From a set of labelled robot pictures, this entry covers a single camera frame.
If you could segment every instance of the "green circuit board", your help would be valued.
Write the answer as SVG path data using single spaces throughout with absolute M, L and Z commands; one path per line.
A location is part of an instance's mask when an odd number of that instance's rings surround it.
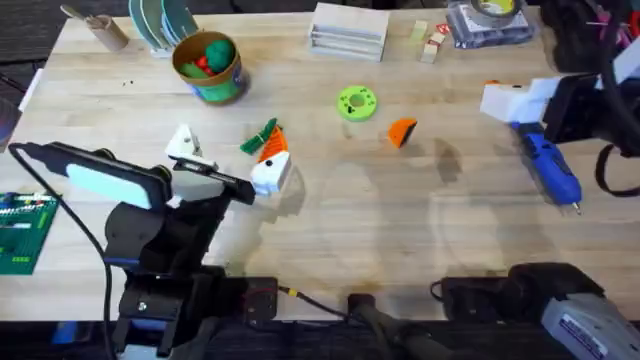
M 58 202 L 45 195 L 0 193 L 0 275 L 31 275 Z

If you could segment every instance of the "wooden table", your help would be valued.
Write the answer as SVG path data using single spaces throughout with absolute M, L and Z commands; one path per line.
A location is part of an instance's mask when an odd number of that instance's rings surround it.
M 349 293 L 370 292 L 393 315 L 434 319 L 442 311 L 428 287 L 442 276 L 566 261 L 638 318 L 640 202 L 597 188 L 593 169 L 603 143 L 561 146 L 584 192 L 584 215 L 563 213 L 545 203 L 510 130 L 478 111 L 486 80 L 527 84 L 554 74 L 540 38 L 480 50 L 455 50 L 448 39 L 437 62 L 423 64 L 416 61 L 420 46 L 408 39 L 414 21 L 433 27 L 444 22 L 444 11 L 393 11 L 384 61 L 367 63 L 311 54 L 310 18 L 197 17 L 201 27 L 233 37 L 251 73 L 246 96 L 223 108 L 204 105 L 168 60 L 151 58 L 128 18 L 117 19 L 133 38 L 119 54 L 69 20 L 14 140 L 106 147 L 142 166 L 170 165 L 163 150 L 184 122 L 222 170 L 248 178 L 255 159 L 238 146 L 278 117 L 295 165 L 289 183 L 252 207 L 234 204 L 205 263 L 276 276 L 333 306 L 344 307 Z M 379 99 L 364 123 L 342 120 L 335 108 L 337 94 L 353 84 L 369 86 Z M 385 132 L 406 116 L 419 124 L 397 150 Z M 612 186 L 640 181 L 631 161 L 612 160 Z M 0 174 L 0 189 L 34 189 L 8 155 L 0 158 Z M 115 204 L 47 178 L 104 243 Z M 124 277 L 114 272 L 116 317 Z M 61 211 L 34 275 L 0 277 L 0 319 L 99 319 L 103 289 L 98 256 Z M 326 318 L 294 298 L 280 300 L 281 319 Z

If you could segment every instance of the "orange plastic piece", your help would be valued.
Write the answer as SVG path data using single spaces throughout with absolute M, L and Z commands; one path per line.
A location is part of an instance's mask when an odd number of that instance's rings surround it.
M 405 118 L 394 122 L 388 133 L 391 143 L 398 149 L 401 148 L 409 140 L 409 136 L 411 136 L 416 124 L 418 122 L 414 118 Z
M 273 128 L 271 136 L 269 136 L 269 140 L 267 140 L 267 143 L 264 145 L 264 149 L 262 150 L 262 155 L 260 155 L 260 160 L 258 160 L 258 163 L 267 160 L 268 158 L 281 151 L 288 150 L 289 145 L 287 145 L 287 139 L 284 137 L 284 134 L 282 133 L 282 130 L 280 130 L 280 127 L 276 126 Z

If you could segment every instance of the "yellow label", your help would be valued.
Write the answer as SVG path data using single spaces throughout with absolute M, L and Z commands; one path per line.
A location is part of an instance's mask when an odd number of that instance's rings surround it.
M 496 15 L 502 15 L 513 11 L 515 8 L 514 0 L 481 0 L 482 8 L 487 12 Z

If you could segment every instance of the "plastic container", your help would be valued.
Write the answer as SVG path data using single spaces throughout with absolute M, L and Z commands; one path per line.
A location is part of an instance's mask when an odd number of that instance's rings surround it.
M 235 50 L 233 61 L 226 70 L 207 79 L 190 78 L 179 71 L 183 64 L 193 62 L 203 56 L 205 49 L 213 41 L 223 39 L 229 40 Z M 242 68 L 238 47 L 231 38 L 223 33 L 198 32 L 182 40 L 173 51 L 172 63 L 173 69 L 184 82 L 191 86 L 193 93 L 208 104 L 230 104 L 247 90 L 248 76 Z
M 476 23 L 479 17 L 474 13 L 472 1 L 475 0 L 450 0 L 448 3 L 447 22 L 456 48 L 522 44 L 538 33 L 537 26 L 527 16 L 526 7 L 520 9 L 512 20 L 500 19 L 487 26 L 488 20 L 482 21 L 483 24 Z

